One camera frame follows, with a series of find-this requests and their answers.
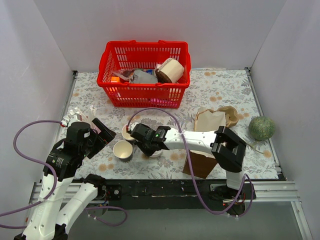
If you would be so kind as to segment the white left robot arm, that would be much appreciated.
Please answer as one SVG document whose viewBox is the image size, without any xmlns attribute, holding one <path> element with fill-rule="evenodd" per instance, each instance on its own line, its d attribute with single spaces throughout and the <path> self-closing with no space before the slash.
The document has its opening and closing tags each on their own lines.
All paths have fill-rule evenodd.
<svg viewBox="0 0 320 240">
<path fill-rule="evenodd" d="M 61 208 L 62 201 L 83 159 L 91 159 L 115 137 L 116 133 L 98 118 L 90 123 L 63 120 L 66 137 L 51 149 L 43 168 L 41 191 L 29 223 L 16 240 L 66 240 L 71 226 L 93 199 L 106 196 L 104 178 L 86 177 L 71 200 Z"/>
</svg>

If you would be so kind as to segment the white plastic cup lid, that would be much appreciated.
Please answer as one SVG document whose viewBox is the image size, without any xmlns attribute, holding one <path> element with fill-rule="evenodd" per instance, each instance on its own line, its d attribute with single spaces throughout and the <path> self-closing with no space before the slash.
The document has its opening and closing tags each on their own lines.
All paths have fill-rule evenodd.
<svg viewBox="0 0 320 240">
<path fill-rule="evenodd" d="M 163 150 L 157 150 L 155 151 L 150 157 L 151 158 L 158 158 L 162 154 Z"/>
</svg>

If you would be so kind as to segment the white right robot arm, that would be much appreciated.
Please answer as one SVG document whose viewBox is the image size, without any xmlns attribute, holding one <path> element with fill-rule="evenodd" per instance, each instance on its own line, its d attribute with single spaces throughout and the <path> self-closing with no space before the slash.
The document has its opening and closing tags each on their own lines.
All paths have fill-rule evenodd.
<svg viewBox="0 0 320 240">
<path fill-rule="evenodd" d="M 153 130 L 143 123 L 133 123 L 126 128 L 136 140 L 138 148 L 148 157 L 160 150 L 198 151 L 214 156 L 226 172 L 226 192 L 237 199 L 245 192 L 243 186 L 243 161 L 247 144 L 226 126 L 214 131 L 185 131 L 169 126 L 159 126 Z"/>
</svg>

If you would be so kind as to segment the black paper coffee cup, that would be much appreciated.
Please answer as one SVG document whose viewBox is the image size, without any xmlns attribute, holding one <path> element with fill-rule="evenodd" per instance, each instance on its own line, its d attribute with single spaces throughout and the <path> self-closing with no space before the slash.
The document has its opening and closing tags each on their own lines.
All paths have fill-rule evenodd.
<svg viewBox="0 0 320 240">
<path fill-rule="evenodd" d="M 129 162 L 133 158 L 133 146 L 125 140 L 120 140 L 113 146 L 113 154 L 121 162 Z"/>
</svg>

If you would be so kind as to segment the brown paper bag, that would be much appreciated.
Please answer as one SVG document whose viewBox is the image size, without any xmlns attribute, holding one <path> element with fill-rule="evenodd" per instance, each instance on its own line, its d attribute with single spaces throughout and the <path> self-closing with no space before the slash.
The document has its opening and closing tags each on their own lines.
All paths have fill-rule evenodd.
<svg viewBox="0 0 320 240">
<path fill-rule="evenodd" d="M 226 125 L 226 114 L 223 111 L 213 111 L 200 107 L 194 122 L 195 132 L 209 132 L 218 130 L 219 126 Z M 206 179 L 217 161 L 212 154 L 191 150 L 189 152 L 191 166 L 195 177 Z"/>
</svg>

